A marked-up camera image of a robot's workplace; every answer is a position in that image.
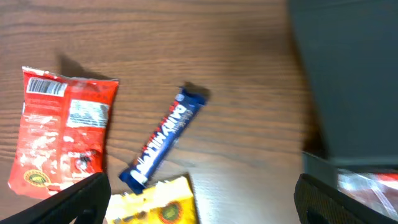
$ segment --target gold logo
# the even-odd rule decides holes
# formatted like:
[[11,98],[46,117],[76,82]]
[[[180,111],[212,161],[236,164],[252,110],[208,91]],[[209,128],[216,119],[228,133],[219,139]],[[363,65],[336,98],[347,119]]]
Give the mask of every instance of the gold logo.
[[36,187],[45,187],[51,183],[50,178],[40,170],[28,170],[24,174],[24,180]]
[[170,202],[159,213],[160,220],[165,224],[177,223],[180,221],[181,216],[182,209],[179,202]]

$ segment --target wood grain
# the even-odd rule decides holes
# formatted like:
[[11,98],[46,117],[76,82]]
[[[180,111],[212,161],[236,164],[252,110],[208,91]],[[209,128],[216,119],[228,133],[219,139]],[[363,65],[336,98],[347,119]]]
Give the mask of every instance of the wood grain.
[[188,171],[202,223],[298,223],[294,185],[313,125],[284,0],[0,1],[0,218],[37,202],[8,189],[21,66],[119,78],[106,150],[117,178],[188,81],[211,101],[155,180]]

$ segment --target red snack wrapper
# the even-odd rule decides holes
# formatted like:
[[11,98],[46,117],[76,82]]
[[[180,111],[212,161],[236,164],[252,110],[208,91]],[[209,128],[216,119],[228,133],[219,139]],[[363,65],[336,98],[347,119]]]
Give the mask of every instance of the red snack wrapper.
[[23,67],[25,102],[8,184],[45,199],[102,171],[117,80],[68,78]]

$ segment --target black object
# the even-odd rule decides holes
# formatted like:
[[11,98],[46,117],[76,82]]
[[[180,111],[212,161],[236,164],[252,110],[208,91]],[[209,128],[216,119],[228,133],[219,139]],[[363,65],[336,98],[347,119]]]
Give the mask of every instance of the black object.
[[294,203],[304,224],[398,224],[308,174],[297,182]]
[[93,174],[0,224],[101,224],[111,197],[108,176]]
[[289,0],[289,11],[327,151],[305,154],[306,172],[335,185],[337,168],[397,166],[398,1]]

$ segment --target candy wrapper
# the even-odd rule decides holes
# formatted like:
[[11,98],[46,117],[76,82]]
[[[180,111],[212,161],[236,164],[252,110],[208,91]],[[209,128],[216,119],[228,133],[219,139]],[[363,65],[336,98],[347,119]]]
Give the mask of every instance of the candy wrapper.
[[68,78],[23,67],[25,102],[8,184],[45,199],[102,171],[117,80]]
[[159,182],[142,194],[112,195],[108,224],[194,224],[195,199],[185,177]]
[[142,147],[141,155],[119,175],[119,178],[127,183],[134,193],[142,193],[146,182],[173,148],[184,129],[205,105],[204,96],[189,93],[186,88],[181,88],[169,108],[170,113],[162,119],[147,144]]
[[397,174],[357,174],[340,170],[338,189],[369,208],[398,221]]

